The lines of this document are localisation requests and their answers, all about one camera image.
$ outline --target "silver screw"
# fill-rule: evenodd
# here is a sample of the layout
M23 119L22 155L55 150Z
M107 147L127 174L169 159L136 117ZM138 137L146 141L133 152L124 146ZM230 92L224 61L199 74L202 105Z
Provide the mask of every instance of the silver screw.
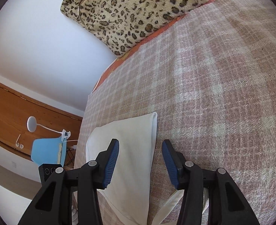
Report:
M219 172L220 174L225 174L225 173L226 173L226 170L223 169L223 168L218 168L218 172Z
M63 172L63 168L62 167L56 168L56 173L61 173L61 172Z
M187 161L187 162L185 162L185 165L188 167L193 167L194 163L191 161Z
M96 164L97 164L97 161L95 161L95 160L88 162L88 165L91 167L94 167Z

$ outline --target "chair backrest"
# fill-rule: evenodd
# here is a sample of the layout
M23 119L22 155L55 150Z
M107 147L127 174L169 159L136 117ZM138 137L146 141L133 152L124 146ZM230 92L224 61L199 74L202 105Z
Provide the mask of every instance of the chair backrest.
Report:
M60 164L64 166L66 157L66 139L62 142L61 136L58 138L36 139L33 142L31 159L38 166L42 164L58 164L58 154L62 144Z

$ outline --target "bed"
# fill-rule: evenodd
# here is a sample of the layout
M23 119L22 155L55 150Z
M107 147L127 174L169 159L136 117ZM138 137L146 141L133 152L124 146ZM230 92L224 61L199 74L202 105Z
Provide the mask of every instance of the bed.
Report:
M174 191L161 152L167 138L200 167L224 167L260 224L275 222L276 7L271 0L209 0L117 59L88 97L75 168L86 162L86 142L95 127L154 111L148 224ZM163 223L177 220L180 202ZM122 224L101 195L99 203L104 224Z

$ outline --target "chair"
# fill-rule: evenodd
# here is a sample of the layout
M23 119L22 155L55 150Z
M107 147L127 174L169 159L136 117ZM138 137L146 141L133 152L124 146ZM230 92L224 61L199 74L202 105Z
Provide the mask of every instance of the chair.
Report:
M58 138L34 140L31 153L32 161L38 166L48 163L61 164L63 167L66 157L66 140L64 139L62 143L61 136Z

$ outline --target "ribbed blue pad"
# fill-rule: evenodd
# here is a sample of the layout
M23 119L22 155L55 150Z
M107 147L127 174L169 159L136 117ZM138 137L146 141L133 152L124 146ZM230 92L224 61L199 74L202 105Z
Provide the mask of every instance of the ribbed blue pad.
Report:
M111 182L111 178L112 178L115 164L117 161L118 153L119 153L119 141L116 140L115 145L112 150L112 153L109 157L108 163L105 167L105 174L104 174L104 179L103 179L104 188L107 188L108 184Z
M165 141L163 141L162 143L162 154L163 154L163 158L165 161L165 165L169 174L171 184L173 184L174 187L178 189L178 186L179 186L178 169L173 161L173 158L167 148Z

